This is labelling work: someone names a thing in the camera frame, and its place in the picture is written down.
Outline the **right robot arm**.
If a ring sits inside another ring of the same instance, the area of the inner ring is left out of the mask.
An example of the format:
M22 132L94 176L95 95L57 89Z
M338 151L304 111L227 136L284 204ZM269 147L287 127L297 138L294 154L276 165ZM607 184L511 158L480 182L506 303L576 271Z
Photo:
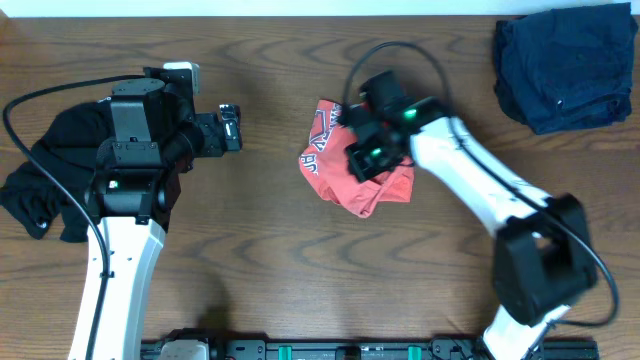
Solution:
M544 334L597 282L586 215L570 194L552 197L500 162L438 98L416 100L390 71L367 80L358 105L342 104L349 172L360 182L405 159L437 177L493 237L500 306L482 335L490 359L530 359Z

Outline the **red printed t-shirt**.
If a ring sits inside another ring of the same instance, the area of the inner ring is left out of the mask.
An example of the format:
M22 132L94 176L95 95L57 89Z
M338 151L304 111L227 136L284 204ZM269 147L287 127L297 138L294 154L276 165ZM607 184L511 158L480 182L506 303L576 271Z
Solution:
M319 101L308 146L298 157L301 173L317 195L360 218L371 216L381 202L410 202L415 173L408 161L365 182L349 172L345 150L355 135L338 124L340 115L339 104Z

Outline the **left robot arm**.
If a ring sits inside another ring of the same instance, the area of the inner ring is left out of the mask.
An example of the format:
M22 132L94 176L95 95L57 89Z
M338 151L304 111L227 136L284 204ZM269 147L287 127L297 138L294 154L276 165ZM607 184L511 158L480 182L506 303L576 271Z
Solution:
M198 113L199 67L170 62L112 89L114 133L85 192L87 274L72 359L137 359L154 268L193 161L242 148L240 109Z

